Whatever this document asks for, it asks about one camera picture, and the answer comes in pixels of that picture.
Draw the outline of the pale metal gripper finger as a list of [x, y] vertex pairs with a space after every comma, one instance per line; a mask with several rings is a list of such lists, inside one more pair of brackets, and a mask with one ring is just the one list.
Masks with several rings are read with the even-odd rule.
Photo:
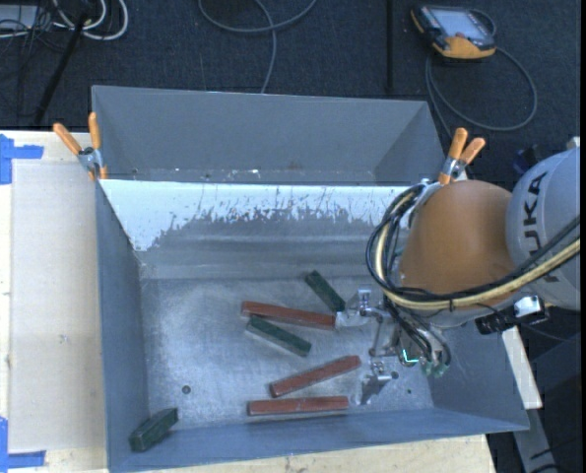
[[392, 372], [382, 361], [371, 361], [370, 372], [361, 383], [360, 405], [367, 405], [392, 380]]
[[358, 289], [345, 303], [344, 309], [336, 313], [337, 329], [366, 325], [371, 316], [367, 313], [371, 289]]

